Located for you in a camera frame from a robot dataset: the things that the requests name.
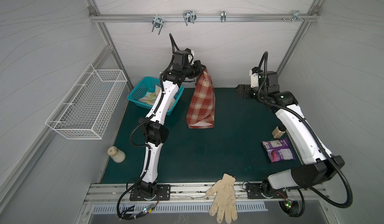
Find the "beige glove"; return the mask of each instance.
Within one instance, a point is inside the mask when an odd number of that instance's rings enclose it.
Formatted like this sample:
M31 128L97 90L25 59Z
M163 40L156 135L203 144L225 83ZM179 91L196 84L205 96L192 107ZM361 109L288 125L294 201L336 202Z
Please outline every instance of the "beige glove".
M225 222L228 224L232 222L232 219L234 221L237 220L235 190L233 189L235 180L234 177L224 174L223 179L218 180L217 183L205 193L206 196L212 196L217 192L215 201L209 209L211 216L214 216L217 212L217 223L223 221L224 212Z

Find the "checkered cloth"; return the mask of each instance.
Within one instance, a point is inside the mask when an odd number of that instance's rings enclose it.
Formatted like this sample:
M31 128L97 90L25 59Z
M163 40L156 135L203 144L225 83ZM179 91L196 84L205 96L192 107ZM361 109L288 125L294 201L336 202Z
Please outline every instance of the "checkered cloth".
M215 92L212 78L207 70L198 77L196 83L187 114L188 127L213 128L215 126Z

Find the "purple package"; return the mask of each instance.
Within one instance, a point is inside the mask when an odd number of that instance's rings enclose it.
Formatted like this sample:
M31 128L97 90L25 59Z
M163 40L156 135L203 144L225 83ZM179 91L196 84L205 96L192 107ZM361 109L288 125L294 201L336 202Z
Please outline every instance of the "purple package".
M263 146L271 162L296 160L287 138L275 141L263 141Z

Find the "metal wire rack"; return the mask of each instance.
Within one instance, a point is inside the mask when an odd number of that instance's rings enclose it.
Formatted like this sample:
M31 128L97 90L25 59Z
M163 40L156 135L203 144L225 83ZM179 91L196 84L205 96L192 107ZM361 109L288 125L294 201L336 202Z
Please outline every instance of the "metal wire rack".
M126 83L122 70L90 64L45 124L67 139L102 139ZM72 101L65 102L71 93Z

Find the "green tabletop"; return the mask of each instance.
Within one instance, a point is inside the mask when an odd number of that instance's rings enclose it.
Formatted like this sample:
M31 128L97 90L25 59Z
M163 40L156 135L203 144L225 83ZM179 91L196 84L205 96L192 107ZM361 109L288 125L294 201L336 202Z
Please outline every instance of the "green tabletop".
M237 181L261 181L265 176L300 165L293 148L296 160L270 162L262 141L273 140L271 133L281 122L256 100L237 98L234 88L215 88L214 128L189 129L186 116L194 90L184 89L175 109L166 117L169 137L160 154L159 183L214 182L224 172L236 176ZM132 183L139 178L145 149L131 146L129 134L148 111L132 102L128 104L115 142L126 159L122 163L110 159L101 183ZM136 132L134 141L144 144L141 130Z

